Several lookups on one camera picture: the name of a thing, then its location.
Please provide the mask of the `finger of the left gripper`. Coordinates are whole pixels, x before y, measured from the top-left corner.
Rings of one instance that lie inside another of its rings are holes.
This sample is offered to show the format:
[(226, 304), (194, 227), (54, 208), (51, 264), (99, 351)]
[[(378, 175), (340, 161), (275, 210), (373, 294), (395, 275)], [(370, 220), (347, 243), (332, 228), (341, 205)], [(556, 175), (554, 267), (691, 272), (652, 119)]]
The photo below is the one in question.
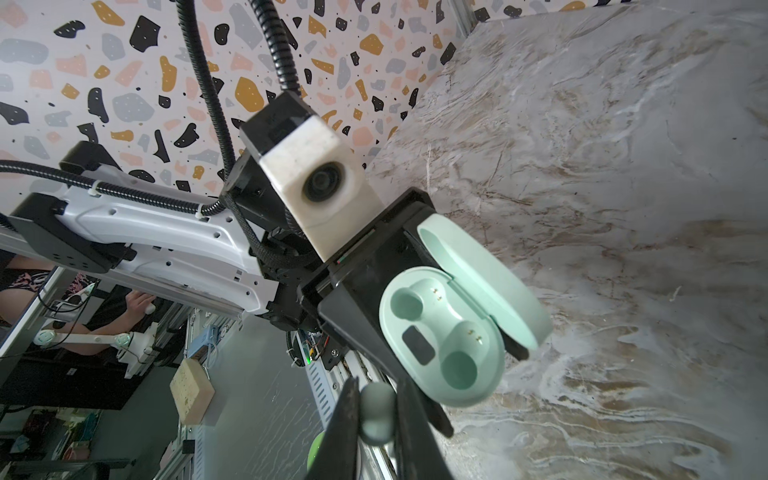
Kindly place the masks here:
[(509, 355), (518, 361), (525, 361), (529, 359), (530, 353), (528, 349), (512, 339), (504, 330), (501, 331), (501, 336), (505, 351)]

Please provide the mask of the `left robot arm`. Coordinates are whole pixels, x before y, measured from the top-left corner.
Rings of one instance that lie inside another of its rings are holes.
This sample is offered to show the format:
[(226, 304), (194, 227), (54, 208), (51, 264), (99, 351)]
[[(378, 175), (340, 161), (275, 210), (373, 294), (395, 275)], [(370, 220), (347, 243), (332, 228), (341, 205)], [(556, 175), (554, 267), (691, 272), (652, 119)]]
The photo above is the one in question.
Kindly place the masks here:
[(488, 398), (506, 355), (552, 332), (536, 296), (412, 188), (385, 203), (341, 137), (298, 95), (240, 129), (245, 152), (217, 199), (172, 191), (78, 143), (56, 168), (5, 173), (63, 185), (4, 220), (37, 255), (90, 273), (122, 271), (237, 306), (286, 330), (320, 329), (413, 386), (430, 423)]

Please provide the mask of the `mint green charging case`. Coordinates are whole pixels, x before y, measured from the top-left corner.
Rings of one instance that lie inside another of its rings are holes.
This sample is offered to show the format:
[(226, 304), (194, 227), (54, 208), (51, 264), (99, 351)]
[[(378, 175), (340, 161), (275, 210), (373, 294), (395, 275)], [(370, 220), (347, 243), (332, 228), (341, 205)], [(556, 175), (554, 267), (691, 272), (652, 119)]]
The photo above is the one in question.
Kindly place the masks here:
[(429, 398), (469, 407), (497, 388), (505, 337), (535, 350), (553, 324), (526, 285), (457, 224), (433, 214), (416, 230), (437, 264), (411, 267), (389, 282), (380, 328)]

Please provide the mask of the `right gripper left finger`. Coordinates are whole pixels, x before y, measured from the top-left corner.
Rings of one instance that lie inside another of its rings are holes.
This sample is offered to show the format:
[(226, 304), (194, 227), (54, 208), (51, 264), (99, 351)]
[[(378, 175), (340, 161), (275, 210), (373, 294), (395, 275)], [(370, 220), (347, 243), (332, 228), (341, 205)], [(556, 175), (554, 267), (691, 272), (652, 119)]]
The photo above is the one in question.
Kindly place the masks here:
[(305, 479), (357, 479), (360, 389), (357, 377), (348, 378), (340, 392), (328, 428)]

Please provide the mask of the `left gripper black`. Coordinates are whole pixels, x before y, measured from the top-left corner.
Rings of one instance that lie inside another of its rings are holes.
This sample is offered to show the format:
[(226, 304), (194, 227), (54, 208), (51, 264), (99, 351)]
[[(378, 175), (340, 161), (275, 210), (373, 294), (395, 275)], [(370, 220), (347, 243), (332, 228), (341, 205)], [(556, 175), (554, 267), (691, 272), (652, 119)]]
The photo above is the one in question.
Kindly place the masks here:
[[(246, 149), (229, 174), (221, 202), (245, 233), (248, 254), (263, 277), (278, 284), (261, 316), (283, 331), (318, 330), (325, 321), (387, 376), (413, 386), (414, 403), (432, 427), (451, 438), (454, 429), (444, 409), (415, 384), (379, 324), (384, 282), (407, 267), (434, 263), (402, 217), (421, 209), (432, 212), (434, 203), (425, 191), (407, 189), (392, 203), (383, 202), (380, 214), (329, 260), (321, 260), (259, 164), (313, 115), (318, 116), (299, 95), (283, 92), (239, 127)], [(372, 291), (339, 285), (345, 275), (372, 280)]]

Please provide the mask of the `person forearm in background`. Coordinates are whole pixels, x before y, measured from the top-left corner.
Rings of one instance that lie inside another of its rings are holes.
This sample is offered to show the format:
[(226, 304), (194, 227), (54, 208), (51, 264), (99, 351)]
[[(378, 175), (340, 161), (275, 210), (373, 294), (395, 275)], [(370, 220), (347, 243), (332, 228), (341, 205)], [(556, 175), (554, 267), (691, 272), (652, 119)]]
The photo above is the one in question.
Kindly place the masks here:
[[(39, 298), (55, 265), (43, 261), (1, 253), (1, 339), (5, 340), (10, 331), (26, 313), (30, 303)], [(87, 296), (88, 287), (96, 286), (97, 280), (83, 273), (78, 273), (63, 295), (44, 308), (47, 313), (77, 313), (82, 300)], [(71, 322), (48, 322), (44, 328), (61, 334), (76, 335), (119, 335), (132, 331), (154, 307), (155, 297), (137, 290), (132, 290), (107, 310), (103, 316), (93, 318), (81, 324)]]

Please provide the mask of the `mint earbud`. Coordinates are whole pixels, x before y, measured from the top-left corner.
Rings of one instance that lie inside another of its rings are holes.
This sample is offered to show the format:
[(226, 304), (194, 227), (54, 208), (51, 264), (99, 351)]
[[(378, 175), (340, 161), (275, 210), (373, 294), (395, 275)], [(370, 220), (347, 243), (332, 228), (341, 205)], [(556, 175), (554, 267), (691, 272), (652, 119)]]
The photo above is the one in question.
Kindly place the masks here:
[(372, 447), (391, 442), (396, 427), (396, 393), (387, 383), (366, 385), (360, 392), (359, 436)]

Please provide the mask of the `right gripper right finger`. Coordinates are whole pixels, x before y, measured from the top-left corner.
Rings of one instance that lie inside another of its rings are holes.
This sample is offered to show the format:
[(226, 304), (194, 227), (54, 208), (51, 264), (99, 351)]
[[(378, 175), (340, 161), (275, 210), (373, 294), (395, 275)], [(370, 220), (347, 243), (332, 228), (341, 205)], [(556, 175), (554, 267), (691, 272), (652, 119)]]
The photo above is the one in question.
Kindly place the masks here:
[(398, 479), (452, 479), (435, 441), (418, 388), (410, 379), (396, 390), (395, 452)]

